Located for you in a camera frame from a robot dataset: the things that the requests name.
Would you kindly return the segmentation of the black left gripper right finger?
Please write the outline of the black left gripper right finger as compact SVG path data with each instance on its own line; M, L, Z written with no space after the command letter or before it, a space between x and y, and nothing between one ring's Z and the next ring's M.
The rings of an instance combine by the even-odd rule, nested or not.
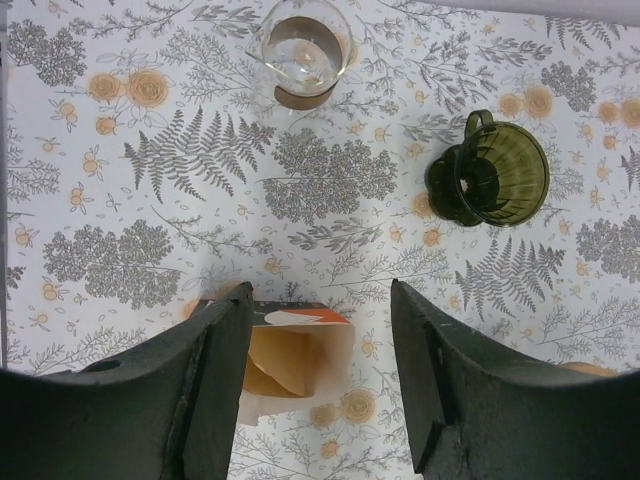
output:
M413 468L425 479L635 479L639 375L534 359L391 286Z

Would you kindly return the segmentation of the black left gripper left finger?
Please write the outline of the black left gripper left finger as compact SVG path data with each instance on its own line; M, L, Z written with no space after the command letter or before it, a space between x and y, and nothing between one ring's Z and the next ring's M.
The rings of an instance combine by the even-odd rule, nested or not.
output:
M1 373L5 479L223 479L252 332L253 289L78 372Z

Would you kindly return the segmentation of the dark green glass jar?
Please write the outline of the dark green glass jar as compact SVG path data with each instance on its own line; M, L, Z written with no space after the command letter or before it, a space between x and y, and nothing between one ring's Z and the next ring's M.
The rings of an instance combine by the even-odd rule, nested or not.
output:
M530 220L544 204L550 167L531 133L495 120L488 110L475 110L463 141L431 164L424 181L438 217L465 227L512 227Z

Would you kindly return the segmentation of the brown tape roll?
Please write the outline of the brown tape roll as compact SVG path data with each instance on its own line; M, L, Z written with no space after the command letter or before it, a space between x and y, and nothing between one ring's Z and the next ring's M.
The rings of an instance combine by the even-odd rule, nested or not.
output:
M352 61L352 29L331 1L278 1L249 40L252 92L265 107L322 106Z

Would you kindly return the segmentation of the round bamboo dripper holder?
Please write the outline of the round bamboo dripper holder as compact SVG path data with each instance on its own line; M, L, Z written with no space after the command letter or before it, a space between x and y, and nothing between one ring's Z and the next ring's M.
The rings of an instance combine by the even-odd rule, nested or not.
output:
M560 367L585 373L588 375L601 376L601 377L615 377L618 375L618 373L615 370L590 364L590 363L586 363L586 362L568 362L568 363L560 364Z

